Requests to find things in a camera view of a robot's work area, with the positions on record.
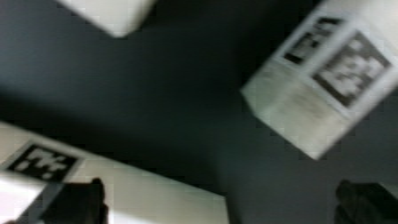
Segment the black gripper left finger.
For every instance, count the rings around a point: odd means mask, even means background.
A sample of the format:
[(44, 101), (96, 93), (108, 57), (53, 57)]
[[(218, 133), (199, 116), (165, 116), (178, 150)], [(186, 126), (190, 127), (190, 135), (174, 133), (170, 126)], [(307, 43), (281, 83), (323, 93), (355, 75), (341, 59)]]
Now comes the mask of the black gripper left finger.
[(44, 224), (108, 224), (105, 185), (99, 178), (67, 183), (41, 216)]

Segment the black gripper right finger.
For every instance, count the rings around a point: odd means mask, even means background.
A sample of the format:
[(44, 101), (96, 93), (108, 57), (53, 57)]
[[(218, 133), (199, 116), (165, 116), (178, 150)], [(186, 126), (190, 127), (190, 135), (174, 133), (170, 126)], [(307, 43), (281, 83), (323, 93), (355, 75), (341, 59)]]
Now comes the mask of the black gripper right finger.
[(398, 224), (398, 198), (378, 183), (339, 182), (334, 224)]

